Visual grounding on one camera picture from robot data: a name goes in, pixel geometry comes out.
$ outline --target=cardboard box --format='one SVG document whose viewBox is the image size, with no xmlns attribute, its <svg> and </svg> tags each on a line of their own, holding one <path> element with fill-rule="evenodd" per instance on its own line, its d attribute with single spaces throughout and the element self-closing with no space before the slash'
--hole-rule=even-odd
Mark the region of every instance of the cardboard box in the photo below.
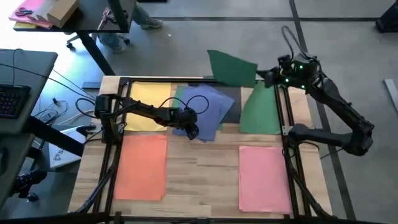
<svg viewBox="0 0 398 224">
<path fill-rule="evenodd" d="M 47 13 L 53 8 L 58 0 L 45 0 L 31 15 L 28 15 L 30 19 L 48 22 Z"/>
<path fill-rule="evenodd" d="M 47 13 L 47 19 L 53 25 L 62 28 L 78 6 L 78 0 L 58 0 Z"/>
</svg>

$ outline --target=chair wheel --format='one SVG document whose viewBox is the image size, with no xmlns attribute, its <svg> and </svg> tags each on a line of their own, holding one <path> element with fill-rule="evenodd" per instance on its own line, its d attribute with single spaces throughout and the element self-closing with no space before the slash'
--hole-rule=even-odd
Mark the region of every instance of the chair wheel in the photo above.
<svg viewBox="0 0 398 224">
<path fill-rule="evenodd" d="M 37 194 L 35 194 L 35 193 L 29 193 L 29 195 L 27 195 L 26 199 L 28 200 L 28 202 L 36 202 L 39 200 L 39 196 L 37 196 Z"/>
<path fill-rule="evenodd" d="M 70 50 L 75 49 L 72 43 L 67 43 L 67 48 L 69 48 Z"/>
</svg>

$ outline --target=yellow paper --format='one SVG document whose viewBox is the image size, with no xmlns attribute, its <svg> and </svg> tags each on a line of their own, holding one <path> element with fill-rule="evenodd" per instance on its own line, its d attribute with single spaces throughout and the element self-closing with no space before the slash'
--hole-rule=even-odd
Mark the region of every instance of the yellow paper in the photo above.
<svg viewBox="0 0 398 224">
<path fill-rule="evenodd" d="M 25 22 L 16 22 L 14 25 L 14 28 L 31 28 L 31 29 L 35 29 L 36 25 L 33 24 L 28 24 Z"/>
<path fill-rule="evenodd" d="M 168 97 L 172 89 L 171 83 L 149 83 L 134 82 L 131 87 L 130 97 L 134 100 L 141 100 L 147 105 L 159 107 Z M 167 128 L 158 125 L 153 119 L 145 118 L 136 114 L 128 113 L 126 117 L 128 131 L 165 131 Z"/>
</svg>

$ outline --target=wooden table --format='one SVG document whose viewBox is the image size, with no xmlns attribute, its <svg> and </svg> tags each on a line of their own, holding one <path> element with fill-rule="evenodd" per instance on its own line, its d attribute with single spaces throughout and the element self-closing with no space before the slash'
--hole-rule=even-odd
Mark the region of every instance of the wooden table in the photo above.
<svg viewBox="0 0 398 224">
<path fill-rule="evenodd" d="M 99 93 L 116 93 L 120 78 L 104 77 Z M 177 84 L 173 84 L 171 96 L 174 96 L 176 88 Z M 252 88 L 241 88 L 242 105 L 251 92 Z M 289 88 L 289 94 L 295 122 L 312 126 L 307 97 L 303 90 Z M 282 107 L 285 123 L 288 123 L 285 105 L 282 104 Z M 242 134 L 239 133 L 239 124 L 224 124 L 223 129 L 217 131 L 215 141 L 207 143 L 174 136 L 171 128 L 163 134 L 168 137 L 166 196 L 158 202 L 113 200 L 111 213 L 120 211 L 124 216 L 140 217 L 283 218 L 283 215 L 275 213 L 241 212 L 238 208 L 239 146 L 282 147 L 281 136 Z M 96 187 L 104 150 L 105 144 L 99 141 L 91 142 L 85 147 L 69 210 L 79 208 Z M 318 150 L 309 144 L 302 144 L 300 152 L 307 187 L 325 211 L 331 214 Z M 104 210 L 107 191 L 108 186 L 103 192 L 100 211 Z M 297 185 L 296 192 L 299 210 L 303 214 Z"/>
</svg>

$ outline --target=person's leg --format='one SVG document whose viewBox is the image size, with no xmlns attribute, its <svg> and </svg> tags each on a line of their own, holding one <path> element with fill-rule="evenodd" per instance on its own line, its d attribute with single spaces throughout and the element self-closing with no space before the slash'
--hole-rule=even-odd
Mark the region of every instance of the person's leg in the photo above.
<svg viewBox="0 0 398 224">
<path fill-rule="evenodd" d="M 119 53 L 123 51 L 123 45 L 119 40 L 119 37 L 115 33 L 99 33 L 98 34 L 99 41 L 111 48 L 114 53 Z"/>
<path fill-rule="evenodd" d="M 139 3 L 136 4 L 132 14 L 134 22 L 140 25 L 141 29 L 158 29 L 163 25 L 163 22 L 160 19 L 149 17 L 148 12 L 146 12 Z M 112 48 L 115 53 L 122 52 L 124 50 L 123 44 L 117 34 L 100 33 L 98 34 L 98 38 L 103 45 Z"/>
<path fill-rule="evenodd" d="M 136 24 L 140 25 L 142 29 L 158 29 L 161 28 L 163 22 L 160 19 L 154 19 L 149 17 L 148 12 L 143 9 L 137 2 L 132 18 Z"/>
</svg>

